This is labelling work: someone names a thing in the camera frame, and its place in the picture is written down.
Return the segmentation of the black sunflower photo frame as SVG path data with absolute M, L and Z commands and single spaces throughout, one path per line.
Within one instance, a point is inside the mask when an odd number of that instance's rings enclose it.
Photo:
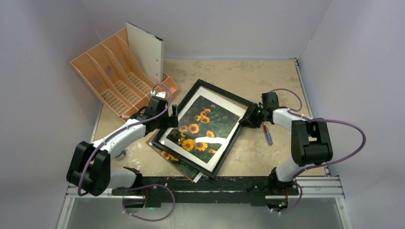
M 161 129 L 151 144 L 214 178 L 242 130 L 254 103 L 197 80 L 178 105 L 178 127 Z

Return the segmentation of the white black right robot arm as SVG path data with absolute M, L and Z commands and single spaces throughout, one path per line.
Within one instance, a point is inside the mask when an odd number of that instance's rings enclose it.
M 276 92 L 263 93 L 261 98 L 262 102 L 250 106 L 239 123 L 243 127 L 259 128 L 270 122 L 290 131 L 291 156 L 272 169 L 268 181 L 269 190 L 280 194 L 292 185 L 299 171 L 331 161 L 333 150 L 325 122 L 293 115 L 287 107 L 279 105 Z

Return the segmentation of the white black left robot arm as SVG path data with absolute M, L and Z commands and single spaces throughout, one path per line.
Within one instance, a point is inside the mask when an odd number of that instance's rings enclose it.
M 129 167 L 112 169 L 112 160 L 154 130 L 177 126 L 177 105 L 164 97 L 152 96 L 147 106 L 130 116 L 117 130 L 92 143 L 80 142 L 75 148 L 66 180 L 77 186 L 79 196 L 99 196 L 108 188 L 121 188 L 130 195 L 137 195 L 143 189 L 142 174 Z

